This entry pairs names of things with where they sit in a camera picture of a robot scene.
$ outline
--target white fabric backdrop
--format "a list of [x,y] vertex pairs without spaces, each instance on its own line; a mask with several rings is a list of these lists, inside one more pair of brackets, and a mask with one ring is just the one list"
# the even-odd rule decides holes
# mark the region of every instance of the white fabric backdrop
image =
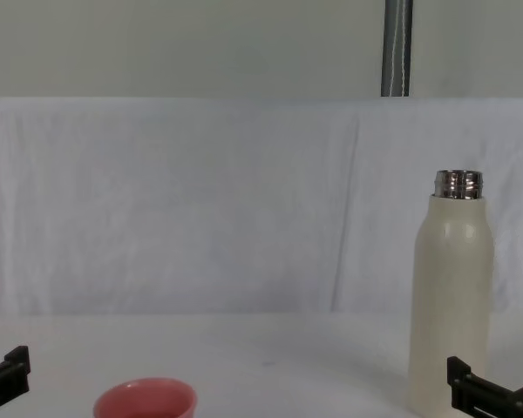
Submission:
[[0,313],[331,308],[355,113],[0,100]]
[[413,243],[445,168],[484,172],[495,306],[523,307],[523,100],[376,102],[360,120],[335,308],[409,313]]
[[446,167],[523,307],[523,100],[0,99],[0,314],[407,314]]

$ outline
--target white water bottle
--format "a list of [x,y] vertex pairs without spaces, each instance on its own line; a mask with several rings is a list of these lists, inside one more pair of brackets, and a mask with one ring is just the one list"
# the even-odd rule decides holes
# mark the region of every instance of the white water bottle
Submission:
[[463,416],[451,405],[448,357],[484,375],[493,254],[482,174],[438,172],[415,245],[412,291],[408,402],[424,418]]

